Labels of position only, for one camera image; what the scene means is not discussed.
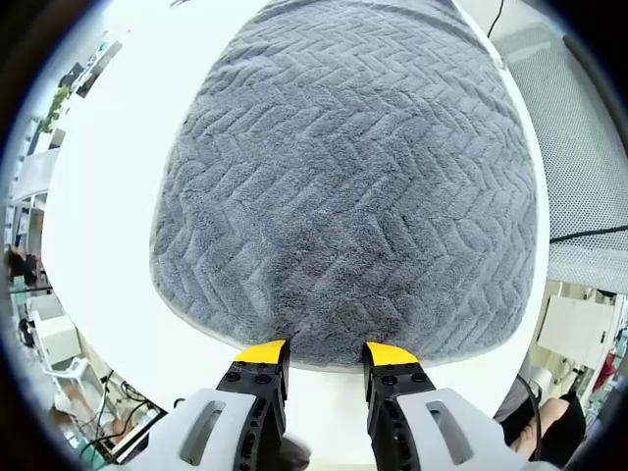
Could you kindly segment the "person's left hand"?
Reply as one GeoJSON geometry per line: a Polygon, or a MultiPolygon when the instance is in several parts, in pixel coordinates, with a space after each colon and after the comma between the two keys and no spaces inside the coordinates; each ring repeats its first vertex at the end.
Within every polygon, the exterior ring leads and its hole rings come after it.
{"type": "Polygon", "coordinates": [[[282,471],[304,471],[310,464],[311,450],[288,437],[284,437],[278,458],[278,469],[282,471]]]}

